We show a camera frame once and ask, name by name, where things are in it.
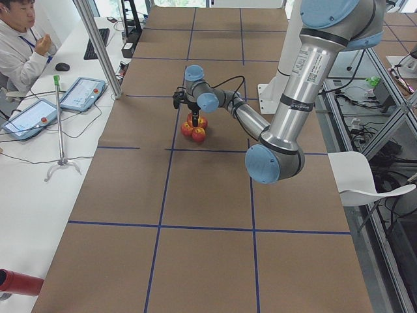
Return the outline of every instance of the apple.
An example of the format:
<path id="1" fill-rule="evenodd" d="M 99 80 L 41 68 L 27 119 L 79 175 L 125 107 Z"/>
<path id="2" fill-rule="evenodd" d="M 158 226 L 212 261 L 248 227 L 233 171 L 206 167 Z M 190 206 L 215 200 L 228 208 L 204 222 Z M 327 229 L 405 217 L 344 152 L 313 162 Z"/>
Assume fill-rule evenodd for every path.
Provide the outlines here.
<path id="1" fill-rule="evenodd" d="M 189 113 L 188 116 L 187 116 L 187 123 L 191 127 L 193 127 L 193 115 L 191 113 Z M 205 117 L 203 117 L 203 116 L 200 115 L 198 117 L 198 127 L 201 127 L 201 128 L 206 129 L 207 128 L 207 125 L 208 125 L 207 119 Z"/>
<path id="2" fill-rule="evenodd" d="M 200 115 L 198 117 L 198 127 L 206 129 L 208 125 L 209 125 L 209 122 L 207 121 L 207 119 Z"/>
<path id="3" fill-rule="evenodd" d="M 203 127 L 194 127 L 191 137 L 195 142 L 203 142 L 206 139 L 206 131 Z"/>
<path id="4" fill-rule="evenodd" d="M 184 136 L 190 137 L 193 132 L 193 126 L 190 126 L 187 122 L 181 124 L 181 134 Z"/>

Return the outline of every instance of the red cylinder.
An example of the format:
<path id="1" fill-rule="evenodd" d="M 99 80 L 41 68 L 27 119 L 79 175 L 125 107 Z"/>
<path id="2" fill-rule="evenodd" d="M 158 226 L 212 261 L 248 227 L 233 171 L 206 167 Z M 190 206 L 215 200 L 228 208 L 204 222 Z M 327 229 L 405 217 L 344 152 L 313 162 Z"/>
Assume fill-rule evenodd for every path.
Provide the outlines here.
<path id="1" fill-rule="evenodd" d="M 19 295 L 38 295 L 44 280 L 21 273 L 0 269 L 0 291 Z"/>

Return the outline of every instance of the white table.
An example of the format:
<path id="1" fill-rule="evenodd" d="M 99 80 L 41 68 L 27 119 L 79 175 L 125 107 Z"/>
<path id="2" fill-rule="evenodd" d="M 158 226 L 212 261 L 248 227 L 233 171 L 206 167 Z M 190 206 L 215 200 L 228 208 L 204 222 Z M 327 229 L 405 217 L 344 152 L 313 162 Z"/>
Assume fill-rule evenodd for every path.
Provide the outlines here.
<path id="1" fill-rule="evenodd" d="M 114 24 L 105 18 L 97 18 L 96 23 L 98 28 L 110 28 L 107 51 L 116 71 L 120 61 L 129 62 L 121 53 L 121 33 L 114 30 Z M 36 81 L 32 92 L 54 91 L 53 75 L 57 74 L 60 75 L 63 91 L 80 76 L 106 80 L 98 60 L 83 60 L 87 41 L 87 32 L 80 21 Z M 70 71 L 57 72 L 55 65 L 59 62 L 68 63 Z M 44 98 L 55 103 L 55 94 Z M 24 100 L 19 109 L 30 106 L 36 100 Z M 67 158 L 94 155 L 113 102 L 114 96 L 108 87 L 96 103 L 102 115 L 80 137 L 72 139 L 64 136 Z M 63 121 L 63 130 L 72 136 L 78 135 L 99 113 L 93 106 L 87 112 Z M 71 115 L 74 113 L 63 112 L 62 117 L 65 119 Z M 4 135 L 4 131 L 0 134 L 0 141 L 13 139 Z M 0 143 L 0 147 L 10 156 L 32 162 L 59 159 L 58 133 L 54 131 L 43 130 L 26 142 Z M 0 268 L 45 278 L 91 159 L 76 162 L 81 168 L 81 175 L 73 167 L 62 168 L 45 183 L 47 170 L 57 162 L 32 165 L 0 155 Z M 36 297 L 13 295 L 0 302 L 0 312 L 30 312 L 35 301 Z"/>

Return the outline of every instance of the computer mouse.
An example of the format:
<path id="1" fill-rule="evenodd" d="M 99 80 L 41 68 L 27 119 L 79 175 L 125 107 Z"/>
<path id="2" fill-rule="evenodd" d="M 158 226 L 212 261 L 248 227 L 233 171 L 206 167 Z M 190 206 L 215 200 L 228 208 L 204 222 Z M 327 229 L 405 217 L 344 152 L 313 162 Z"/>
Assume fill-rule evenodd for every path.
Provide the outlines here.
<path id="1" fill-rule="evenodd" d="M 66 63 L 60 62 L 60 63 L 57 63 L 55 65 L 55 70 L 65 71 L 66 72 L 67 70 L 70 70 L 70 66 L 68 64 L 66 64 Z"/>

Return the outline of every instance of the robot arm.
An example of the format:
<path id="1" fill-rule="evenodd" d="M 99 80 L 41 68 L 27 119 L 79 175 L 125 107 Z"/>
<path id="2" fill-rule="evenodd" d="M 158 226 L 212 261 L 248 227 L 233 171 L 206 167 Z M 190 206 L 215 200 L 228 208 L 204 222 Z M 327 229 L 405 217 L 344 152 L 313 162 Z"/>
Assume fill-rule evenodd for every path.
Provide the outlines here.
<path id="1" fill-rule="evenodd" d="M 303 0 L 302 45 L 271 124 L 237 92 L 211 88 L 198 65 L 186 69 L 186 101 L 205 112 L 225 108 L 258 139 L 260 144 L 250 147 L 245 158 L 253 179 L 275 183 L 292 177 L 304 166 L 296 139 L 338 53 L 378 44 L 385 6 L 385 0 Z"/>

